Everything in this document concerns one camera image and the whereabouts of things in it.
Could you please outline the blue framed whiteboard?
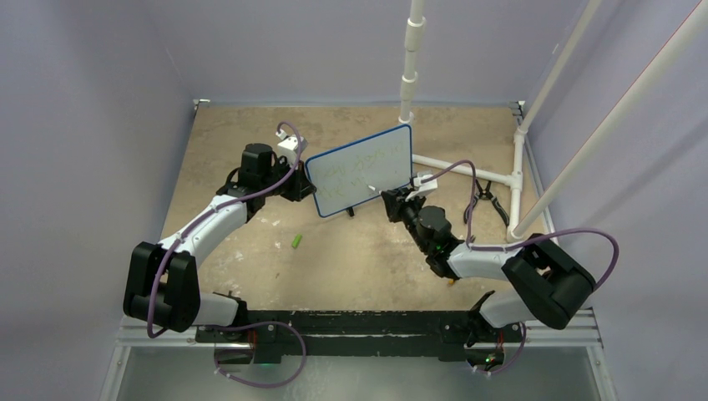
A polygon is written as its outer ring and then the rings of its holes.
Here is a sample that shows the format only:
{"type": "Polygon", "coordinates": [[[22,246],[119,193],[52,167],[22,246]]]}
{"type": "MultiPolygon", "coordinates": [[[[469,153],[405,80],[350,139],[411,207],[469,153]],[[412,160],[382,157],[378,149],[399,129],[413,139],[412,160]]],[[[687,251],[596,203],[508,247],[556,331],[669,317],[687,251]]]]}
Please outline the blue framed whiteboard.
{"type": "Polygon", "coordinates": [[[406,186],[412,178],[412,127],[401,124],[307,159],[305,170],[317,188],[319,217],[327,218],[406,186]]]}

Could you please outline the green marker cap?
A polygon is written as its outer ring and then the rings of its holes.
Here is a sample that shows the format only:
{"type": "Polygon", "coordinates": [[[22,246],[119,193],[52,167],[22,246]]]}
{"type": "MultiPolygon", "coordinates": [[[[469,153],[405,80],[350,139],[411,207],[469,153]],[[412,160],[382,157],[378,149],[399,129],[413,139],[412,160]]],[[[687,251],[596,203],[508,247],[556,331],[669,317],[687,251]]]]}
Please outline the green marker cap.
{"type": "Polygon", "coordinates": [[[297,248],[299,247],[300,243],[301,243],[302,238],[303,238],[303,235],[302,235],[302,234],[297,234],[297,235],[295,236],[293,242],[291,243],[291,246],[292,246],[294,249],[297,249],[297,248]]]}

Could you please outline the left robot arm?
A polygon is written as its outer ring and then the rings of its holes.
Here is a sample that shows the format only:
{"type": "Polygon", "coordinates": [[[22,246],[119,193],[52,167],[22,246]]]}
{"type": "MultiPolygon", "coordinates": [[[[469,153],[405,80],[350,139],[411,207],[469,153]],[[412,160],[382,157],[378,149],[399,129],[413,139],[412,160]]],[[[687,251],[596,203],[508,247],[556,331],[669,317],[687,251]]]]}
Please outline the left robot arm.
{"type": "Polygon", "coordinates": [[[200,290],[198,268],[230,234],[248,223],[270,196],[302,201],[315,186],[307,179],[295,137],[276,148],[248,144],[210,203],[186,226],[132,251],[123,300],[126,316],[148,324],[151,338],[167,330],[216,326],[227,341],[246,336],[249,319],[238,297],[200,290]]]}

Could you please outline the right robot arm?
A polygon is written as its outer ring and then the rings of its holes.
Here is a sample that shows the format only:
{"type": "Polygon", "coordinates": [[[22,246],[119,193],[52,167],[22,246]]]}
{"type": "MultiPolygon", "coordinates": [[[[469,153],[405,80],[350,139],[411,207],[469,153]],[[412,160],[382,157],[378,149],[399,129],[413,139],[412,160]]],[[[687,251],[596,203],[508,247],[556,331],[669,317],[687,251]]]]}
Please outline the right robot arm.
{"type": "Polygon", "coordinates": [[[506,246],[467,245],[452,233],[443,208],[426,205],[408,189],[385,190],[381,197],[388,220],[405,226],[437,276],[511,285],[472,307],[468,327],[478,339],[488,340],[501,327],[528,320],[561,330],[597,287],[592,275],[547,236],[535,234],[506,246]]]}

